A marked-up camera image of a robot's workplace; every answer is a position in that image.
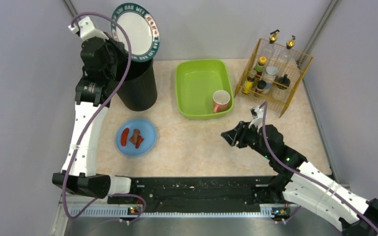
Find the white plate green rim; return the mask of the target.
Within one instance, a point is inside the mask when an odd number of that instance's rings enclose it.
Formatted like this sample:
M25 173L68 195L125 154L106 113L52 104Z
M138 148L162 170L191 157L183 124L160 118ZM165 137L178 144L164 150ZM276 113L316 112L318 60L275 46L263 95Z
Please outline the white plate green rim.
M123 3L114 10L111 18L125 30L133 61L146 62L154 58L160 47L160 34L148 10L136 3Z

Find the pink mug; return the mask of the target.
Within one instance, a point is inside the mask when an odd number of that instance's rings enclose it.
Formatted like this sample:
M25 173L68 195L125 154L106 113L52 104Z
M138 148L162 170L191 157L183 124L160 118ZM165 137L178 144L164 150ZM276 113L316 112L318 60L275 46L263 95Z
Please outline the pink mug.
M213 94L213 113L227 110L231 101L230 94L225 90L217 90Z

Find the small yellow label bottle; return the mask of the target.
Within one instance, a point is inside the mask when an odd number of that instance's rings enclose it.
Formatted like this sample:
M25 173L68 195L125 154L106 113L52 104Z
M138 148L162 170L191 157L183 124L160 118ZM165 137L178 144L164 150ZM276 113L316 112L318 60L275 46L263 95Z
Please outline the small yellow label bottle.
M254 69L250 71L249 75L247 76L247 80L245 81L243 88L242 88L243 94L249 94L250 93L250 91L253 88L253 85L256 81L256 75L257 75L257 72Z

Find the small black cap bottle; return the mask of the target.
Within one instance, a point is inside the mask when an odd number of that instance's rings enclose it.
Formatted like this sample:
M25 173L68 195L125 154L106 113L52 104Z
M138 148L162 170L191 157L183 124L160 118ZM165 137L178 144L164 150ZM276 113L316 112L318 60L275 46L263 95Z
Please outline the small black cap bottle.
M259 97L262 94L267 86L267 83L264 80L259 80L255 88L254 96Z

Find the silver lid glass jar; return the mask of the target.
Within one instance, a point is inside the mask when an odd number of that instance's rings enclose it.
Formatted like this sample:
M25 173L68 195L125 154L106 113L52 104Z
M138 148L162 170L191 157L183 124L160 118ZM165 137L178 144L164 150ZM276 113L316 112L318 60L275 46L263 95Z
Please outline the silver lid glass jar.
M263 94L266 94L270 91L277 74L278 68L276 66L268 65L265 68L265 71L262 74L262 79L266 82L266 86L262 92Z

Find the black lid seasoning jar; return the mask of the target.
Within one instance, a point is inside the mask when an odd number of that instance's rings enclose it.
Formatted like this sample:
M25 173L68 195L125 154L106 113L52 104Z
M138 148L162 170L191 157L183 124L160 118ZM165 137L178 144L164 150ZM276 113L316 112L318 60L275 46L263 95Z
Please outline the black lid seasoning jar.
M290 86L290 79L287 74L277 79L277 84L272 92L272 97L280 102L285 102L288 96L288 88Z

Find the green label sauce bottle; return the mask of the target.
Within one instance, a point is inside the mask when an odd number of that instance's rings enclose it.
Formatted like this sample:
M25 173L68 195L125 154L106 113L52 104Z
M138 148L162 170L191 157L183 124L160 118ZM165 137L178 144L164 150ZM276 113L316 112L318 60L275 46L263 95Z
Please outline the green label sauce bottle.
M254 68L252 70L252 73L254 74L254 76L255 76L254 78L255 78L256 81L259 81L261 79L266 62L267 62L267 58L266 57L260 56L258 58L258 61L255 64L255 66L254 66Z

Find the blue plate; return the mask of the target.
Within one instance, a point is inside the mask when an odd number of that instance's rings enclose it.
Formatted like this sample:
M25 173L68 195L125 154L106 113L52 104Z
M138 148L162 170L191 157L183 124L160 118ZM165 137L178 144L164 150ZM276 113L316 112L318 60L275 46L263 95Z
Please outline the blue plate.
M142 142L141 146L139 148L135 148L133 144L127 143L125 147L121 146L120 144L120 138L121 133L125 128L130 129L130 134L128 137L131 136L134 129L139 129L141 132L141 136L144 138L144 141ZM137 118L132 119L127 122L125 122L116 132L115 135L115 145L116 148L120 153L126 156L130 157L139 157L147 152L149 152L155 145L157 141L157 130L155 126L146 119Z

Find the clear oil dispenser bottle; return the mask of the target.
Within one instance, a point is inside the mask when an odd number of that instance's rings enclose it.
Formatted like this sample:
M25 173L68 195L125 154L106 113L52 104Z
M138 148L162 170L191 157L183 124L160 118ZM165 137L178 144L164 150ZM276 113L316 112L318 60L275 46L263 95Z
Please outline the clear oil dispenser bottle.
M266 57L267 61L266 62L270 62L273 54L274 54L274 46L275 46L275 43L278 39L278 33L280 32L279 29L273 31L270 33L270 36L269 36L269 42L265 45L264 49L263 49L263 56Z

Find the dark sauce dispenser bottle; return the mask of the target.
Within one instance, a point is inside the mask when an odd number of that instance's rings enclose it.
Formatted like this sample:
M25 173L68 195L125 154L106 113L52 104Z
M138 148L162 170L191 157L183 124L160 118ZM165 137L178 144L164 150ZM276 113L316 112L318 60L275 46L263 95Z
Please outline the dark sauce dispenser bottle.
M291 58L291 49L295 46L295 39L296 36L292 35L291 39L286 42L285 49L283 49L279 56L278 56L278 62L280 65L287 65L290 58Z

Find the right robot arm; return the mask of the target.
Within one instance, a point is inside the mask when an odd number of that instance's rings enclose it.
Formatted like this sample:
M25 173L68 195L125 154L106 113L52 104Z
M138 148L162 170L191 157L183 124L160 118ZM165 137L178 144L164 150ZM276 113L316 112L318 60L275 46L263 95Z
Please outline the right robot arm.
M284 143L275 126L258 127L241 121L221 136L230 146L250 147L269 160L277 172L269 183L275 198L311 211L344 236L378 236L378 199L355 195L319 171Z

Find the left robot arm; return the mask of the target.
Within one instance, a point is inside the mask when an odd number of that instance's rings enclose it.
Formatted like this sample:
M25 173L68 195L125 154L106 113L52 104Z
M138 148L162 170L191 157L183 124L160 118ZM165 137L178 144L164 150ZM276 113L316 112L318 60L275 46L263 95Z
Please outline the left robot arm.
M54 173L52 183L63 194L103 199L130 192L131 179L96 172L96 155L103 120L123 79L130 59L123 43L111 37L85 39L80 57L84 63L82 78L75 89L75 123L66 161Z

